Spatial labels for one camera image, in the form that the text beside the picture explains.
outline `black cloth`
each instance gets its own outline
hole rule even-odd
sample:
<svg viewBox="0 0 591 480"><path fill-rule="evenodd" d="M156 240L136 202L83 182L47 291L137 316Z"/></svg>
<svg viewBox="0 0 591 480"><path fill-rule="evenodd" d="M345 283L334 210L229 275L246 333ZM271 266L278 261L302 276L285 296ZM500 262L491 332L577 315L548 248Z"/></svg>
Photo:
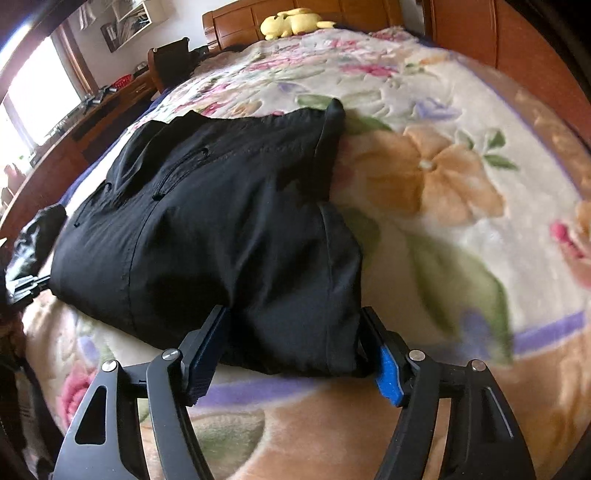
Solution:
<svg viewBox="0 0 591 480"><path fill-rule="evenodd" d="M354 373L361 253L328 202L344 117L145 124L57 240L53 293L158 348L230 306L223 362Z"/></svg>
<svg viewBox="0 0 591 480"><path fill-rule="evenodd" d="M66 209L60 204L50 205L37 212L14 242L12 259L6 268L6 281L39 273L66 218Z"/></svg>

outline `floral blanket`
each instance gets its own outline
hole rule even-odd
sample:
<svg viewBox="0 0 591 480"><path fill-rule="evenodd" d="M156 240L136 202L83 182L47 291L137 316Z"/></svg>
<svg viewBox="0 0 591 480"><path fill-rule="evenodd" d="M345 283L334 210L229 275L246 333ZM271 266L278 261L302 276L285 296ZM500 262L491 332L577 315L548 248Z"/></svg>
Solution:
<svg viewBox="0 0 591 480"><path fill-rule="evenodd" d="M149 120L190 110L283 115L324 109L332 97L347 110L347 134L331 200L362 245L363 303L438 360L485 360L538 477L551 477L591 420L591 208L582 203L577 216L591 162L552 111L498 72L398 29L321 30L221 54L129 127L68 213ZM28 359L64 430L103 361L158 354L50 292L24 322ZM449 405L440 410L429 479ZM139 412L150 473L160 479L145 402ZM373 478L398 418L371 379L226 366L189 414L215 478L235 480Z"/></svg>

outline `red object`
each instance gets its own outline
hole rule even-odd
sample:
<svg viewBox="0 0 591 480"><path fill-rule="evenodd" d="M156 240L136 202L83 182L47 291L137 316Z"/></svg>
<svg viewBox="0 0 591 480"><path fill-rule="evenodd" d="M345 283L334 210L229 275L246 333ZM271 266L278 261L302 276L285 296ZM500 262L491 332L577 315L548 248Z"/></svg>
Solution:
<svg viewBox="0 0 591 480"><path fill-rule="evenodd" d="M132 74L124 75L119 80L114 82L113 85L111 85L111 86L115 87L117 90L119 90L119 89L122 89L124 86L129 85L133 79L134 79L134 76Z"/></svg>

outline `purple stripe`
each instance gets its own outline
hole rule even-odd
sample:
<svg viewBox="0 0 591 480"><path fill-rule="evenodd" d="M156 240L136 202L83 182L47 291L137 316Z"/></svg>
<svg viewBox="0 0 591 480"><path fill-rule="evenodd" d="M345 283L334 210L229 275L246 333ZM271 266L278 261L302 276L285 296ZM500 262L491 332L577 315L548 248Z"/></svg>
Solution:
<svg viewBox="0 0 591 480"><path fill-rule="evenodd" d="M260 380L212 385L196 407L237 407L282 400L291 395L307 393L318 387L314 378L269 377Z"/></svg>
<svg viewBox="0 0 591 480"><path fill-rule="evenodd" d="M513 337L513 352L523 355L552 345L582 330L585 323L585 313L577 312L549 325L516 333Z"/></svg>

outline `window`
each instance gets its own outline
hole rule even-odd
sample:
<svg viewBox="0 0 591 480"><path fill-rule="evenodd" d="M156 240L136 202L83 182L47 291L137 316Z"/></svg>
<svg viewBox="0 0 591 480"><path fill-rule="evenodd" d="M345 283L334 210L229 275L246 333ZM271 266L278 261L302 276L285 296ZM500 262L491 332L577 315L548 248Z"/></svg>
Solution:
<svg viewBox="0 0 591 480"><path fill-rule="evenodd" d="M33 149L79 103L48 37L14 77L7 100L0 106L0 189L7 185L4 167L15 163L25 173Z"/></svg>

